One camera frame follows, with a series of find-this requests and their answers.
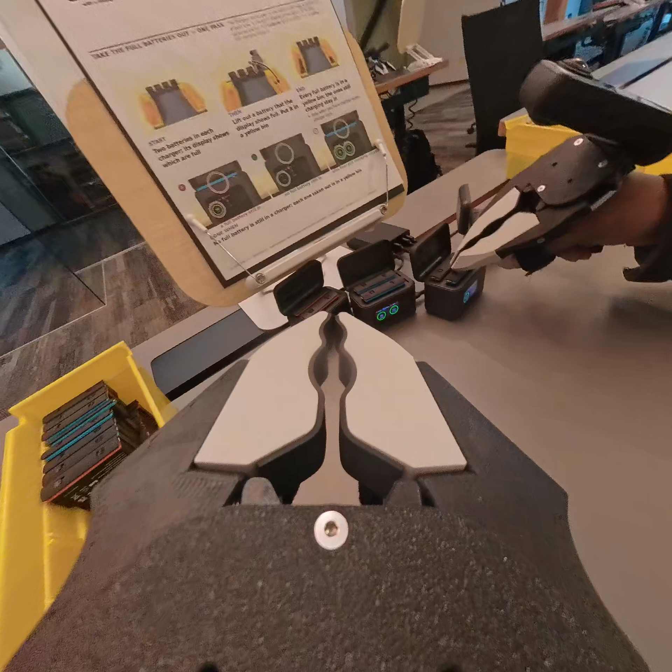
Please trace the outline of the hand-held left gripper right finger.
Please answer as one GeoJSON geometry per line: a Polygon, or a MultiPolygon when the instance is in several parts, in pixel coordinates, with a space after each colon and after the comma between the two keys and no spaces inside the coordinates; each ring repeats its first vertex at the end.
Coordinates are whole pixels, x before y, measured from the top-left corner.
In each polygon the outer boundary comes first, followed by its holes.
{"type": "Polygon", "coordinates": [[[339,454],[365,499],[399,481],[462,474],[468,462],[418,362],[396,341],[347,313],[339,337],[339,454]]]}

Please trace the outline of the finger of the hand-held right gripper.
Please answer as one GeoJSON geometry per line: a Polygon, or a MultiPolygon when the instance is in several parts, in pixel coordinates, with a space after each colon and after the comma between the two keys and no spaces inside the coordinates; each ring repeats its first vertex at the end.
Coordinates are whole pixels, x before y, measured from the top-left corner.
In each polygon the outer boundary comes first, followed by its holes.
{"type": "Polygon", "coordinates": [[[469,271],[496,265],[506,269],[522,269],[516,259],[519,249],[526,249],[533,241],[546,234],[546,223],[542,223],[532,212],[515,212],[500,227],[495,235],[497,242],[503,243],[494,253],[484,255],[454,255],[451,268],[469,271]]]}
{"type": "Polygon", "coordinates": [[[517,211],[521,195],[519,188],[512,187],[494,199],[463,236],[456,255],[491,254],[503,246],[503,243],[496,241],[496,233],[517,211]]]}

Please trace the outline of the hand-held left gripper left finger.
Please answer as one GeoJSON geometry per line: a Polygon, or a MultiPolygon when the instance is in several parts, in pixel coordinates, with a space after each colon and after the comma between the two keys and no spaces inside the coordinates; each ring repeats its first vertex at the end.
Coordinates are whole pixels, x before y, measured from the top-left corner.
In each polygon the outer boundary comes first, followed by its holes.
{"type": "Polygon", "coordinates": [[[281,332],[250,357],[194,466],[267,479],[283,503],[323,465],[328,313],[281,332]]]}

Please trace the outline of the black battery charging case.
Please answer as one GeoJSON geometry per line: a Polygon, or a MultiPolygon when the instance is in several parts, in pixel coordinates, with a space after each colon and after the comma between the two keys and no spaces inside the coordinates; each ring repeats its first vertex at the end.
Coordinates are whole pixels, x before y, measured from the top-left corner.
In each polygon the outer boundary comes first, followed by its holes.
{"type": "Polygon", "coordinates": [[[483,293],[486,267],[468,271],[451,269],[452,236],[449,223],[441,223],[410,250],[411,271],[424,284],[425,311],[455,321],[483,293]]]}
{"type": "MultiPolygon", "coordinates": [[[[281,314],[288,318],[288,324],[291,327],[307,320],[294,321],[292,317],[301,308],[309,305],[315,298],[321,295],[325,288],[327,290],[335,289],[324,284],[323,270],[320,262],[317,260],[310,260],[292,273],[288,279],[281,281],[280,284],[274,288],[273,296],[281,314]]],[[[348,309],[338,313],[352,314],[350,301],[348,309]]]]}
{"type": "Polygon", "coordinates": [[[353,316],[361,322],[383,330],[416,314],[415,281],[397,269],[397,260],[390,242],[382,240],[357,251],[352,251],[337,261],[343,289],[349,295],[353,316]],[[362,305],[352,288],[384,273],[398,273],[411,286],[398,296],[371,305],[362,305]]]}
{"type": "Polygon", "coordinates": [[[475,208],[472,203],[470,188],[467,183],[462,184],[458,189],[458,200],[456,209],[456,223],[458,233],[465,236],[476,220],[475,208]]]}

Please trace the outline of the black battery blue edge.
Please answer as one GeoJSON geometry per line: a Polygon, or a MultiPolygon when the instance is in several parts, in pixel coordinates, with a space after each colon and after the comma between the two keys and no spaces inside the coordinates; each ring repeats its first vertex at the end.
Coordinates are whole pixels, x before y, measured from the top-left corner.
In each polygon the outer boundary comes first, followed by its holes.
{"type": "Polygon", "coordinates": [[[411,289],[411,286],[406,282],[402,282],[402,280],[399,277],[392,278],[386,283],[381,283],[361,293],[356,293],[356,298],[362,305],[368,306],[381,300],[386,300],[387,297],[398,296],[411,289]]]}
{"type": "Polygon", "coordinates": [[[377,278],[373,278],[362,282],[352,288],[352,292],[358,296],[365,296],[368,292],[376,292],[381,287],[395,287],[401,284],[403,286],[404,280],[398,273],[384,273],[377,278]]]}

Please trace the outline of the black battery red edge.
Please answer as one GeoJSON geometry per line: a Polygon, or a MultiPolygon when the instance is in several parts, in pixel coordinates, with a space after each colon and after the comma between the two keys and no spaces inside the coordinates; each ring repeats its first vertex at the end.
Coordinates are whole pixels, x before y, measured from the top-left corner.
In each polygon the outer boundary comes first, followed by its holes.
{"type": "Polygon", "coordinates": [[[348,306],[349,298],[345,292],[325,288],[322,294],[304,309],[304,315],[309,316],[319,312],[338,313],[347,310],[348,306]]]}
{"type": "Polygon", "coordinates": [[[309,305],[301,308],[293,317],[294,321],[302,321],[319,312],[329,312],[333,305],[339,302],[337,294],[324,294],[316,298],[309,305]]]}

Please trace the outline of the row of black batteries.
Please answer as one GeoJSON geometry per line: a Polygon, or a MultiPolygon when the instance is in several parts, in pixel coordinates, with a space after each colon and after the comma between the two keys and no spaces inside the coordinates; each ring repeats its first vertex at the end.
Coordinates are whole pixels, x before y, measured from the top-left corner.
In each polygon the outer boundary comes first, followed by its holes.
{"type": "Polygon", "coordinates": [[[89,510],[91,492],[159,426],[138,400],[126,404],[104,381],[42,421],[43,503],[89,510]]]}

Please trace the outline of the yellow plastic bin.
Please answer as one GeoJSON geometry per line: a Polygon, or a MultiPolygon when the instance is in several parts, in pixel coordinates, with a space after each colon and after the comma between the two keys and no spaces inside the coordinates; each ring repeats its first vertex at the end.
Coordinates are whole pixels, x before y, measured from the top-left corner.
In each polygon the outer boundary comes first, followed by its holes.
{"type": "MultiPolygon", "coordinates": [[[[513,177],[534,161],[567,139],[575,139],[579,131],[561,125],[542,126],[529,115],[519,114],[499,123],[501,139],[505,140],[507,176],[513,177]]],[[[671,174],[671,123],[656,126],[644,122],[600,126],[603,137],[624,140],[636,158],[656,158],[657,162],[638,164],[637,170],[651,175],[671,174]]]]}
{"type": "Polygon", "coordinates": [[[1,473],[1,668],[38,624],[70,574],[89,528],[81,509],[40,499],[42,418],[96,382],[150,412],[159,427],[177,413],[152,376],[119,342],[10,408],[1,473]]]}

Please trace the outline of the person's right hand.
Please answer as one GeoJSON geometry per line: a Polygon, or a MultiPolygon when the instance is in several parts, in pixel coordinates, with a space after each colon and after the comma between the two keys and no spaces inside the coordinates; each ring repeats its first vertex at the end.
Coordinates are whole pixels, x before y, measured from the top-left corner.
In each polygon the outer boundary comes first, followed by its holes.
{"type": "Polygon", "coordinates": [[[604,204],[572,223],[547,245],[554,256],[578,262],[606,247],[647,247],[660,239],[668,204],[662,176],[633,172],[604,204]]]}

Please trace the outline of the black backpack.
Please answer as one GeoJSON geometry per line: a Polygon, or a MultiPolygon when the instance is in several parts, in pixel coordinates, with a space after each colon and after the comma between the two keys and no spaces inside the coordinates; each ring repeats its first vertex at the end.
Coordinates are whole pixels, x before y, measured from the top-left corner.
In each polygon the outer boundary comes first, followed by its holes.
{"type": "Polygon", "coordinates": [[[422,130],[407,130],[400,156],[407,173],[407,194],[426,186],[443,175],[429,140],[422,130]]]}

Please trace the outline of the black multiport charger hub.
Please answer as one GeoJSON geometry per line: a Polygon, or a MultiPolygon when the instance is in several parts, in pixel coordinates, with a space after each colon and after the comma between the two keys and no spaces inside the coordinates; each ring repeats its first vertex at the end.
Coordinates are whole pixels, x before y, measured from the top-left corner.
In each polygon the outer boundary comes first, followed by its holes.
{"type": "Polygon", "coordinates": [[[403,251],[413,247],[416,243],[415,237],[408,229],[382,222],[358,232],[357,235],[347,240],[346,245],[352,251],[356,251],[382,240],[390,242],[393,249],[403,251]]]}

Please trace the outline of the black office chair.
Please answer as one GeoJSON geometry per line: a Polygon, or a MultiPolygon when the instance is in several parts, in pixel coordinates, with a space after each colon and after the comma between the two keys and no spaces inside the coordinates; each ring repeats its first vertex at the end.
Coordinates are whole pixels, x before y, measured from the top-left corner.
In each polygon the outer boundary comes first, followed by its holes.
{"type": "Polygon", "coordinates": [[[525,78],[544,57],[538,1],[516,1],[462,17],[475,116],[476,154],[505,147],[499,122],[516,112],[525,78]]]}

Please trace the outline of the white board ledge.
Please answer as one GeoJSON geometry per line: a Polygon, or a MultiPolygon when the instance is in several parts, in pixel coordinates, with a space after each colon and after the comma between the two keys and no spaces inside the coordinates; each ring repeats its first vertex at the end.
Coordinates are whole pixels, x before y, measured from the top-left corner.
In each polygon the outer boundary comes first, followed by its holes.
{"type": "Polygon", "coordinates": [[[374,224],[384,220],[388,215],[389,205],[380,204],[365,211],[348,222],[341,224],[332,231],[325,233],[315,240],[301,245],[297,250],[284,255],[273,264],[265,264],[259,271],[251,274],[245,280],[245,289],[255,294],[275,281],[281,280],[286,275],[294,272],[307,261],[321,257],[342,243],[353,238],[374,224]]]}

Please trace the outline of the wooden background desk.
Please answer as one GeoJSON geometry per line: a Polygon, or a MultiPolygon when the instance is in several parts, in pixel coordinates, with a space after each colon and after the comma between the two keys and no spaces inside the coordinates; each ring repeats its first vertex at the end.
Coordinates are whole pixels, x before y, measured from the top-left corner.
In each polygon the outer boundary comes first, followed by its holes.
{"type": "Polygon", "coordinates": [[[411,82],[429,77],[434,72],[444,70],[449,66],[449,60],[446,58],[436,58],[435,62],[429,64],[421,63],[421,66],[415,69],[402,68],[376,77],[374,79],[374,88],[377,95],[381,97],[411,82]]]}

